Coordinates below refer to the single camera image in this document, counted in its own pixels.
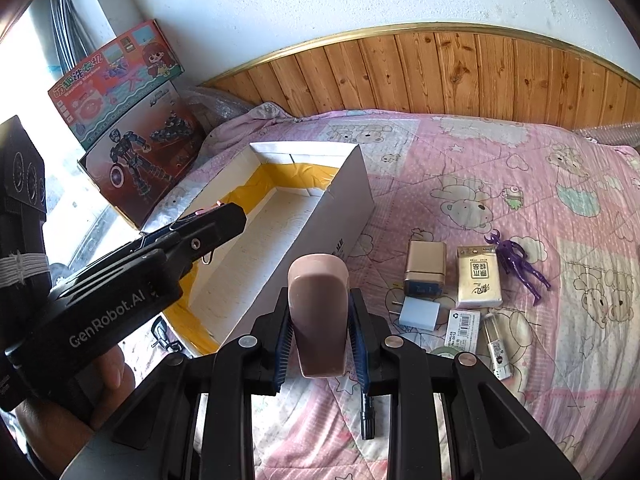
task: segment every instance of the white cardboard box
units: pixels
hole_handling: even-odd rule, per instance
[[[185,214],[225,199],[244,202],[247,226],[214,252],[209,265],[194,265],[183,298],[220,344],[249,333],[258,316],[274,309],[294,260],[312,253],[346,258],[374,208],[360,147],[344,142],[254,142]],[[175,319],[175,309],[165,314],[178,338],[202,353],[190,330],[180,331],[184,323]]]

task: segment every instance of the yellow lining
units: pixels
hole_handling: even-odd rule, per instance
[[[276,187],[326,190],[338,168],[297,162],[294,164],[261,164],[251,177],[220,199],[234,202],[248,215]],[[198,264],[180,280],[183,295],[164,310],[164,315],[177,335],[191,343],[200,354],[211,354],[220,348],[200,320],[189,310],[191,289],[198,274]]]

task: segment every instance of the small bottle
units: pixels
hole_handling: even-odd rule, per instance
[[[511,365],[509,356],[504,348],[504,343],[498,332],[494,314],[484,316],[484,332],[486,334],[486,345],[489,349],[491,362],[494,364],[494,374],[501,381],[511,377]]]

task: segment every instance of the gold trim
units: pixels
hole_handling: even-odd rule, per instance
[[[281,48],[280,50],[275,50],[270,54],[265,54],[264,56],[242,63],[242,65],[236,66],[235,68],[227,70],[226,72],[205,81],[202,83],[202,86],[213,86],[221,79],[244,72],[245,70],[249,70],[255,66],[268,63],[282,57],[291,56],[292,54],[298,54],[305,50],[311,50],[312,48],[317,48],[319,46],[327,46],[329,44],[341,43],[343,41],[361,40],[362,38],[370,38],[372,36],[397,34],[399,32],[469,32],[472,34],[493,34],[494,36],[505,36],[514,40],[532,41],[533,43],[544,44],[552,48],[564,50],[575,54],[580,58],[586,58],[596,62],[620,77],[631,81],[634,85],[640,88],[640,79],[620,68],[615,63],[612,63],[589,50],[566,43],[565,41],[549,38],[548,36],[542,36],[541,34],[529,32],[527,30],[519,30],[517,28],[499,27],[498,25],[483,25],[482,23],[453,22],[398,23],[395,25],[382,25],[380,27],[358,28],[348,32],[339,32],[338,34],[323,36],[322,38],[316,38],[315,40],[303,41],[302,43]]]

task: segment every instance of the wooden headboard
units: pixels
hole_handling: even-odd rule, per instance
[[[640,80],[545,36],[466,23],[365,28],[284,48],[208,81],[302,117],[380,108],[546,123],[640,122]]]

